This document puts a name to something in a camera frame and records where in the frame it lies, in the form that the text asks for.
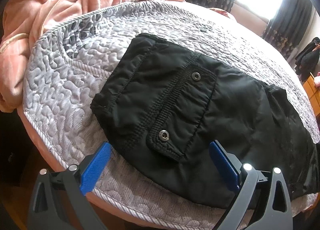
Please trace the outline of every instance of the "metal snap button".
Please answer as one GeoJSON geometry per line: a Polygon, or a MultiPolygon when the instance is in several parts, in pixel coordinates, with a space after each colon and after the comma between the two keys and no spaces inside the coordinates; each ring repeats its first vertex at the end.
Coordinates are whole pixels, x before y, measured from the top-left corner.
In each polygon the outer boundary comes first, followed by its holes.
{"type": "Polygon", "coordinates": [[[169,133],[166,130],[159,132],[158,137],[161,141],[166,142],[169,140],[169,133]]]}
{"type": "Polygon", "coordinates": [[[201,79],[201,76],[198,72],[193,72],[191,77],[194,81],[199,81],[201,79]]]}

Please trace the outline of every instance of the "wooden floor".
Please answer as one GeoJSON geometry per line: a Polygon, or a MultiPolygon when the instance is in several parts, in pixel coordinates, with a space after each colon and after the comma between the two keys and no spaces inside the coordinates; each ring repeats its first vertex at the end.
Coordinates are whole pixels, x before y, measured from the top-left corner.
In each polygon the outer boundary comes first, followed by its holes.
{"type": "MultiPolygon", "coordinates": [[[[27,230],[29,200],[40,169],[50,169],[36,148],[32,149],[21,176],[20,185],[0,184],[0,197],[3,205],[21,230],[27,230]]],[[[126,222],[92,205],[109,230],[135,230],[135,224],[126,222]]]]}

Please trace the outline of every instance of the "bed cover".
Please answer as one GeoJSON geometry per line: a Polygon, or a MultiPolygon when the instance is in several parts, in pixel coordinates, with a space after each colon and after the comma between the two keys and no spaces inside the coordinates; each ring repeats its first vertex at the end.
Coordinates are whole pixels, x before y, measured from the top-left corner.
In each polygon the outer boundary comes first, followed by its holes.
{"type": "MultiPolygon", "coordinates": [[[[106,140],[90,103],[132,38],[156,34],[217,58],[267,84],[287,90],[313,141],[320,140],[310,102],[276,49],[238,23],[186,2],[123,3],[59,24],[36,42],[18,113],[27,132],[56,171],[78,164],[106,140]]],[[[116,151],[87,198],[104,210],[143,226],[212,229],[224,210],[185,200],[140,174],[116,151]]],[[[292,201],[293,215],[317,194],[292,201]]],[[[249,221],[248,211],[241,227],[249,221]]]]}

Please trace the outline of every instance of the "mattress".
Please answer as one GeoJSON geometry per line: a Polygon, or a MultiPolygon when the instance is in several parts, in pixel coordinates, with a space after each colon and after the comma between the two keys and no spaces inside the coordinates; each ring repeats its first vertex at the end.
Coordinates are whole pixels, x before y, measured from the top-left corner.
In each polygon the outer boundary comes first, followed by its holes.
{"type": "MultiPolygon", "coordinates": [[[[68,20],[35,43],[24,78],[23,113],[29,122],[29,134],[43,155],[53,155],[67,168],[107,140],[90,103],[132,38],[142,32],[214,57],[267,84],[286,89],[288,100],[313,141],[320,140],[302,85],[271,45],[208,9],[188,3],[143,1],[122,3],[68,20]]],[[[115,150],[93,192],[108,204],[106,210],[115,208],[123,218],[130,215],[140,224],[149,222],[158,227],[212,229],[224,212],[165,190],[115,150]]],[[[316,197],[317,194],[310,194],[294,200],[293,214],[308,208],[316,197]]],[[[242,226],[251,215],[249,210],[242,226]]]]}

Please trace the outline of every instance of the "jacket pocket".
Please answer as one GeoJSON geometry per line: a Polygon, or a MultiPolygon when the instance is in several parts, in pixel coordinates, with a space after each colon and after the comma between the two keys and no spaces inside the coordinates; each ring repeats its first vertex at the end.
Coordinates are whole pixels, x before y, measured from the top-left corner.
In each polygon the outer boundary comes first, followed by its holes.
{"type": "Polygon", "coordinates": [[[147,146],[179,161],[192,144],[216,83],[210,70],[190,64],[167,97],[146,139],[147,146]]]}

